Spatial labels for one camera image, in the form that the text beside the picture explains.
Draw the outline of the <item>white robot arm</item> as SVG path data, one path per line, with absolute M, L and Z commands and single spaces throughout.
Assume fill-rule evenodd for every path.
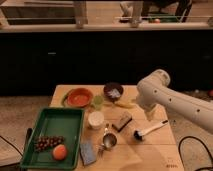
M 213 134 L 213 103 L 170 89 L 170 81 L 165 70 L 157 69 L 138 82 L 136 102 L 147 119 L 153 119 L 155 108 L 160 104 Z

